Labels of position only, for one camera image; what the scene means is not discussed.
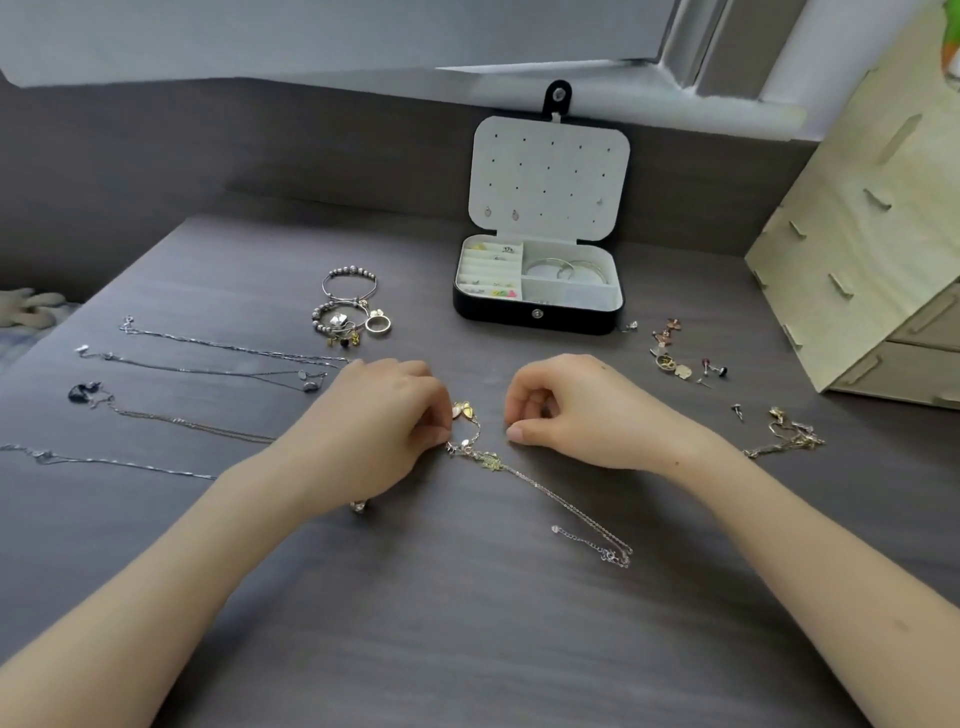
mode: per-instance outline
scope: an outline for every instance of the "wrist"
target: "wrist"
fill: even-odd
[[[712,473],[724,461],[743,459],[743,453],[706,427],[695,429],[681,438],[667,453],[663,469],[658,475],[696,495],[695,491],[708,473]]]

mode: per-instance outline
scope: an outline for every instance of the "jewelry box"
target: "jewelry box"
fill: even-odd
[[[630,142],[615,129],[490,116],[473,136],[468,209],[488,233],[463,242],[453,307],[464,318],[605,334],[623,289],[613,256],[585,241],[616,224]]]

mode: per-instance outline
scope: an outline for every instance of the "beaded bracelet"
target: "beaded bracelet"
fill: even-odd
[[[361,276],[367,280],[371,280],[373,282],[373,288],[371,288],[370,291],[364,294],[363,296],[356,296],[354,298],[345,299],[339,296],[334,296],[332,293],[326,290],[326,284],[329,281],[335,278],[340,278],[342,276]],[[334,268],[332,271],[327,273],[326,278],[324,278],[324,282],[320,284],[320,287],[321,289],[323,289],[326,297],[329,298],[331,301],[342,301],[344,303],[348,303],[348,302],[360,303],[361,301],[368,299],[370,296],[372,296],[376,292],[376,276],[371,271],[368,271],[366,268],[358,268],[355,265],[349,265],[344,268]]]

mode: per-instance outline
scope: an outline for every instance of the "fabric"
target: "fabric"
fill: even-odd
[[[70,314],[79,307],[78,304],[68,303],[57,306],[56,308],[43,308],[42,310],[53,315],[59,325],[66,321],[70,317]],[[0,328],[0,372],[3,372],[13,364],[14,361],[28,352],[36,342],[54,330],[54,328],[56,328],[56,326],[41,330],[28,327]]]

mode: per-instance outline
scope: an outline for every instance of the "right hand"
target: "right hand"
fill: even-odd
[[[520,369],[507,390],[507,438],[603,468],[669,474],[717,436],[613,367],[561,354]]]

